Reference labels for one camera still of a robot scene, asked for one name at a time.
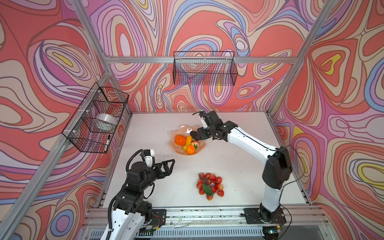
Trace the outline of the yellow orange fake squash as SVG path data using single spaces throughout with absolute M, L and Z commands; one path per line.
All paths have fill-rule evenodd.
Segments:
M 187 151 L 187 146 L 189 146 L 193 140 L 194 140 L 194 139 L 193 139 L 191 136 L 187 136 L 187 137 L 186 137 L 186 143 L 185 143 L 185 145 L 183 146 L 183 151 L 184 151 L 184 152 Z

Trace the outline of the large fake orange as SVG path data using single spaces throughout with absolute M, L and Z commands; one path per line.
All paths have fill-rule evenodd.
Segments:
M 187 142 L 187 138 L 183 135 L 177 135 L 175 137 L 175 144 L 177 146 L 184 146 L 186 144 L 186 142 Z

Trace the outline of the small fake tangerine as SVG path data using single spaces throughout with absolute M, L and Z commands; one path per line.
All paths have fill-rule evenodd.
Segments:
M 187 146 L 187 153 L 188 153 L 189 155 L 194 154 L 195 151 L 196 151 L 196 148 L 195 148 L 194 145 L 189 145 L 189 146 Z

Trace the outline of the dark fake avocado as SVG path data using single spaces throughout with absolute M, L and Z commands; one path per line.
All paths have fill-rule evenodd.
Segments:
M 195 140 L 195 141 L 199 141 L 201 138 L 200 138 L 200 135 L 197 131 L 191 131 L 190 132 L 190 135 L 191 137 Z

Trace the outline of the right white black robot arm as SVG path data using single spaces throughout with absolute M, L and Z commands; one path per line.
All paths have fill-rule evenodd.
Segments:
M 261 222 L 271 223 L 281 210 L 281 197 L 285 183 L 293 172 L 289 150 L 274 147 L 253 137 L 232 121 L 223 122 L 215 111 L 197 112 L 202 126 L 190 135 L 194 140 L 223 140 L 240 147 L 252 155 L 262 167 L 262 180 L 265 183 L 264 198 L 259 206 Z

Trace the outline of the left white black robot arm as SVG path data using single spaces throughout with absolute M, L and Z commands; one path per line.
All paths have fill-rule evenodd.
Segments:
M 166 223 L 167 210 L 153 210 L 145 190 L 170 176 L 175 160 L 156 163 L 154 150 L 136 151 L 127 161 L 126 179 L 107 209 L 107 227 L 102 240 L 133 240 L 138 234 L 153 234 Z

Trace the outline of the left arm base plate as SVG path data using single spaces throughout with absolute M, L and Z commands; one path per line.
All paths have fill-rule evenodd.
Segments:
M 166 209 L 154 209 L 147 211 L 138 211 L 138 213 L 145 217 L 144 226 L 151 226 L 157 228 L 165 225 L 167 210 Z

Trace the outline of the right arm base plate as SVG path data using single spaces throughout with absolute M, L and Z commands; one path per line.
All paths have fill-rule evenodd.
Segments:
M 275 224 L 282 226 L 287 223 L 281 207 L 278 207 L 272 213 L 265 208 L 245 208 L 241 216 L 246 219 L 247 224 Z

